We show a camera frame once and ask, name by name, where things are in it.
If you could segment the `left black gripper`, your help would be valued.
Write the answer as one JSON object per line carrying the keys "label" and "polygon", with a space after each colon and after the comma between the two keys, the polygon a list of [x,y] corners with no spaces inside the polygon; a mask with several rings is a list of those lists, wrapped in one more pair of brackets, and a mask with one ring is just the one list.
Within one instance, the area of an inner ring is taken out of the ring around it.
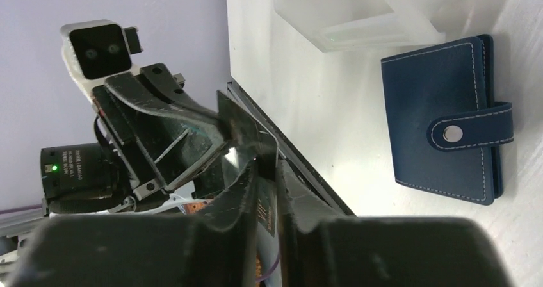
{"label": "left black gripper", "polygon": [[105,137],[102,149],[116,171],[116,199],[172,193],[205,172],[227,134],[218,114],[184,92],[165,64],[106,78],[92,90]]}

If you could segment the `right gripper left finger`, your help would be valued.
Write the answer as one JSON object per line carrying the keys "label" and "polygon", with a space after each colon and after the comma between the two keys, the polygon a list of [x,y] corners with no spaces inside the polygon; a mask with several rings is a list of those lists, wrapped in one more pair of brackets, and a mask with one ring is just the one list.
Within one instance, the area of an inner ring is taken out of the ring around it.
{"label": "right gripper left finger", "polygon": [[254,286],[256,162],[192,215],[68,215],[39,227],[10,286]]}

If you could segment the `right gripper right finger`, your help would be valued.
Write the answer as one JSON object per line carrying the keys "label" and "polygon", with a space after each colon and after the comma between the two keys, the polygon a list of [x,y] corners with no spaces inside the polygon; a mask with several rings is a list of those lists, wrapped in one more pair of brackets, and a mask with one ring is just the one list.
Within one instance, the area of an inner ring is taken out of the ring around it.
{"label": "right gripper right finger", "polygon": [[356,217],[331,208],[281,160],[284,286],[511,286],[485,231],[458,217]]}

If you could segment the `blue leather card holder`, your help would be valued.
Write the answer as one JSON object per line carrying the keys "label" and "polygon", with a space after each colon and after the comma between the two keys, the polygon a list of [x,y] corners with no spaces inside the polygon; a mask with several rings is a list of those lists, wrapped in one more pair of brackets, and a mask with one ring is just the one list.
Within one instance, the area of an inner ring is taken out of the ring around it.
{"label": "blue leather card holder", "polygon": [[380,62],[394,179],[488,206],[503,194],[499,148],[512,104],[494,96],[494,40],[462,38]]}

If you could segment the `clear plastic card box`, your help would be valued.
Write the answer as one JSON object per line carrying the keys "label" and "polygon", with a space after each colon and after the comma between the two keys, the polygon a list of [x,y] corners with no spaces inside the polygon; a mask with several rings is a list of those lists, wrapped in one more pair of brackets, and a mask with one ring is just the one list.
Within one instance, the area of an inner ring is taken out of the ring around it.
{"label": "clear plastic card box", "polygon": [[443,43],[433,16],[454,0],[273,0],[276,13],[324,53]]}

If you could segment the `black VIP credit card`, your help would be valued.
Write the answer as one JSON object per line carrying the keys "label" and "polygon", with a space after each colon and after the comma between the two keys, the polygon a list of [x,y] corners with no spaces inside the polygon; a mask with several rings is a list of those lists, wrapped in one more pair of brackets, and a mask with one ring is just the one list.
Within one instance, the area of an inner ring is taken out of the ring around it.
{"label": "black VIP credit card", "polygon": [[273,254],[279,251],[275,168],[277,140],[246,109],[223,92],[217,93],[218,115],[227,126],[230,142],[222,157],[226,186],[233,184],[251,162],[257,165],[257,248]]}

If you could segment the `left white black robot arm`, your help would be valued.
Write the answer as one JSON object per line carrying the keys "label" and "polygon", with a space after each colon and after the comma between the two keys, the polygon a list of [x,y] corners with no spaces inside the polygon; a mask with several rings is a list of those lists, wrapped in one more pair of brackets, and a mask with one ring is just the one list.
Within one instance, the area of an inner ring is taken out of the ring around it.
{"label": "left white black robot arm", "polygon": [[1,221],[1,274],[11,271],[39,223],[62,215],[181,212],[219,189],[215,167],[231,134],[163,63],[83,84],[96,142],[40,151],[41,205]]}

